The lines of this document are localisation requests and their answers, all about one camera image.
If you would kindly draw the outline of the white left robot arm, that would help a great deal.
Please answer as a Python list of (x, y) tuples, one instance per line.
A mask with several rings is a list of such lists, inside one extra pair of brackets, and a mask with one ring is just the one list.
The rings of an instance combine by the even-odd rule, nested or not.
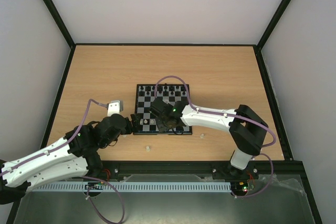
[(98, 177), (103, 164), (98, 149), (108, 147), (121, 135), (135, 133), (139, 118), (113, 114), (102, 121), (76, 126), (55, 143), (11, 162), (1, 161), (1, 204), (62, 179)]

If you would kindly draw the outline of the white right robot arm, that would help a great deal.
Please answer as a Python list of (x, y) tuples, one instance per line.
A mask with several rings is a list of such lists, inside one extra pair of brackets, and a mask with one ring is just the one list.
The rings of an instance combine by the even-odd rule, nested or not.
[(236, 144), (230, 158), (229, 172), (239, 178), (247, 172), (249, 161), (260, 154), (268, 125), (250, 107), (210, 109), (178, 101), (174, 105), (154, 99), (149, 111), (155, 116), (160, 132), (182, 126), (202, 126), (229, 132)]

